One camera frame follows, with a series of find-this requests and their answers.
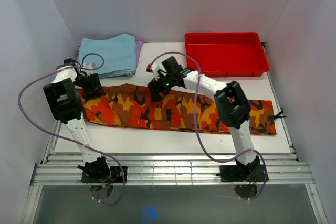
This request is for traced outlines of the orange camouflage trousers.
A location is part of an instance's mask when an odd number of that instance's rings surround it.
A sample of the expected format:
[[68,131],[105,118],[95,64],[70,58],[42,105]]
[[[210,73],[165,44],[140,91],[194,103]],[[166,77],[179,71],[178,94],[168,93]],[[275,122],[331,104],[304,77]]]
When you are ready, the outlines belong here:
[[219,119],[215,102],[200,94],[172,90],[160,102],[151,102],[148,87],[133,84],[104,87],[105,95],[89,98],[79,90],[84,119],[93,124],[149,130],[229,134]]

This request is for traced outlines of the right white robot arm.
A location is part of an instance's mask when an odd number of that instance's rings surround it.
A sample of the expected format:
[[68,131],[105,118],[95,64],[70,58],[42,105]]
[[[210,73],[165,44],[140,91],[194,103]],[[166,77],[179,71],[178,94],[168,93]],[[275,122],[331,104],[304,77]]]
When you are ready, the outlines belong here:
[[221,179],[228,182],[255,179],[260,159],[251,140],[251,107],[238,82],[219,82],[203,75],[200,67],[183,68],[173,56],[161,65],[154,62],[148,64],[146,71],[154,76],[148,84],[153,102],[160,101],[161,96],[167,95],[175,86],[211,98],[215,102],[220,121],[229,129],[236,151],[233,157],[236,164],[229,168],[221,167]]

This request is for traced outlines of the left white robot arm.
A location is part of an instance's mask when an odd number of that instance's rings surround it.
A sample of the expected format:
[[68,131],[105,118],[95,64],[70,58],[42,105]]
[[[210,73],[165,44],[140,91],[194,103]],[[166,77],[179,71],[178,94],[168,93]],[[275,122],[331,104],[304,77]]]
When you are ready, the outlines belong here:
[[98,147],[87,131],[84,121],[86,113],[76,86],[81,87],[89,98],[98,98],[106,93],[96,73],[92,70],[80,73],[75,66],[75,60],[64,60],[64,64],[57,67],[55,79],[43,90],[53,117],[65,125],[78,142],[84,162],[78,168],[91,179],[105,182],[111,177],[111,168],[105,157],[93,151]]

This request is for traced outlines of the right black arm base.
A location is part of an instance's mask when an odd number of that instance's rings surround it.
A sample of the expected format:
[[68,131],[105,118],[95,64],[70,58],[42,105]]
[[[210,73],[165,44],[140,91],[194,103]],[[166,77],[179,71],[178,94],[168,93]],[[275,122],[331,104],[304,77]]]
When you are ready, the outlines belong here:
[[248,171],[238,165],[222,165],[216,176],[219,176],[222,182],[269,181],[268,175],[265,178],[264,165],[259,165],[254,171]]

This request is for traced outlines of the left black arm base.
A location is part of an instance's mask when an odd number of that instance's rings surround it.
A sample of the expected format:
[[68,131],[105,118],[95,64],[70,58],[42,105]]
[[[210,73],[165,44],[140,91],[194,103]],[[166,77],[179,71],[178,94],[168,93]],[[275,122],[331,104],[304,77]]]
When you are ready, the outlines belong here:
[[[122,183],[122,172],[119,166],[111,166],[111,178],[104,181],[104,183],[109,182],[111,179],[115,183]],[[123,172],[124,172],[124,180],[127,181],[127,175],[128,175],[128,167],[122,166]],[[90,178],[85,172],[82,172],[81,176],[81,182],[82,183],[103,183],[103,181],[100,181],[98,179]]]

